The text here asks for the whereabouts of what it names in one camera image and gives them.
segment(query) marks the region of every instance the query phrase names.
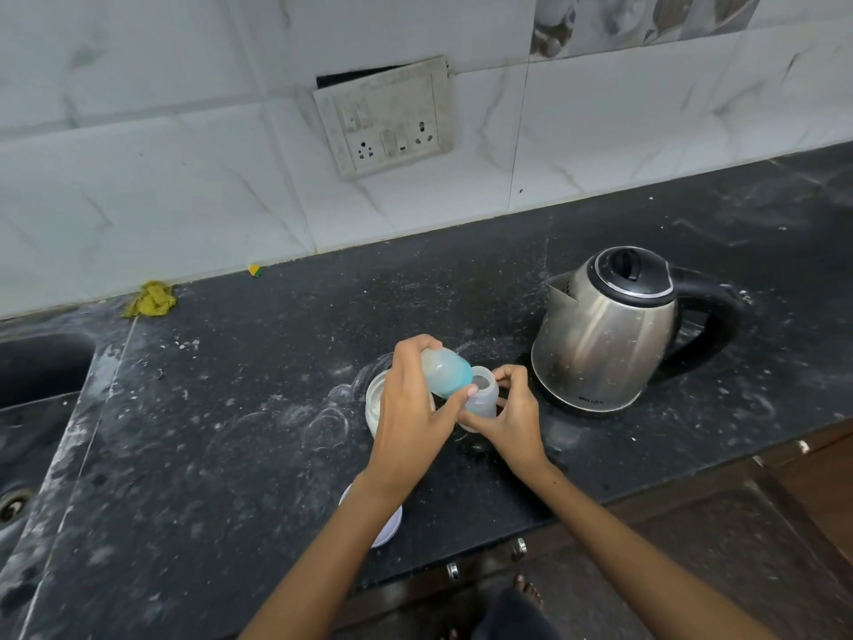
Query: person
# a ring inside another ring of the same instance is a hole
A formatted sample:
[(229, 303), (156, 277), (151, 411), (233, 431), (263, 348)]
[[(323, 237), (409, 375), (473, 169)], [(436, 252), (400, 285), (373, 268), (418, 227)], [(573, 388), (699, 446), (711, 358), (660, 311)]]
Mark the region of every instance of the person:
[[(495, 371), (498, 383), (508, 389), (497, 418), (463, 411), (477, 390), (474, 386), (463, 387), (433, 412), (421, 352), (439, 347), (441, 343), (426, 334), (397, 344), (367, 468), (240, 640), (307, 640), (328, 634), (371, 543), (427, 472), (457, 419), (492, 442), (657, 638), (776, 638), (586, 496), (549, 462), (539, 433), (538, 403), (523, 366), (506, 365)], [(532, 605), (525, 607), (525, 598), (509, 591), (498, 598), (474, 637), (559, 637), (544, 616), (530, 611)]]

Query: black kettle lid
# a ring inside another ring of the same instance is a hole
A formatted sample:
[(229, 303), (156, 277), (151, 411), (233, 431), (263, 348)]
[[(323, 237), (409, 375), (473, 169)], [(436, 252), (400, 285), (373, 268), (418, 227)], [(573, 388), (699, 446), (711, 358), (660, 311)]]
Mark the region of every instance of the black kettle lid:
[(607, 298), (636, 307), (657, 307), (676, 298), (667, 261), (638, 246), (614, 246), (590, 258), (587, 274)]

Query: black sink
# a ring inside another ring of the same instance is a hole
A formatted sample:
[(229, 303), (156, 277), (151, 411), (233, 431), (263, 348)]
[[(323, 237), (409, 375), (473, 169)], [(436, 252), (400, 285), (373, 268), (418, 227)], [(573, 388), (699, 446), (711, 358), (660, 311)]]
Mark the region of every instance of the black sink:
[(0, 569), (59, 446), (95, 344), (82, 334), (0, 342)]

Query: person's left arm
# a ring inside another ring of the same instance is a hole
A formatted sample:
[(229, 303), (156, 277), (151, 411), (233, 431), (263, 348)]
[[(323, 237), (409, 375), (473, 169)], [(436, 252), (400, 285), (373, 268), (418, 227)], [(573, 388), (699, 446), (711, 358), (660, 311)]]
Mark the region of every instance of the person's left arm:
[(432, 413), (421, 352), (440, 347), (427, 334), (397, 344), (367, 468), (240, 640), (307, 640), (328, 634), (370, 545), (427, 472), (469, 393), (477, 390), (460, 389)]

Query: wall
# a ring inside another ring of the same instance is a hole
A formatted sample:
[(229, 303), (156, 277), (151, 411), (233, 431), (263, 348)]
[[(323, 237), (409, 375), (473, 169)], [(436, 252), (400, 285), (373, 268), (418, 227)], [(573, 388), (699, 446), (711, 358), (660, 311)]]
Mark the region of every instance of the wall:
[[(853, 138), (853, 0), (531, 57), (536, 7), (0, 1), (0, 316)], [(315, 76), (441, 53), (454, 151), (342, 182)]]

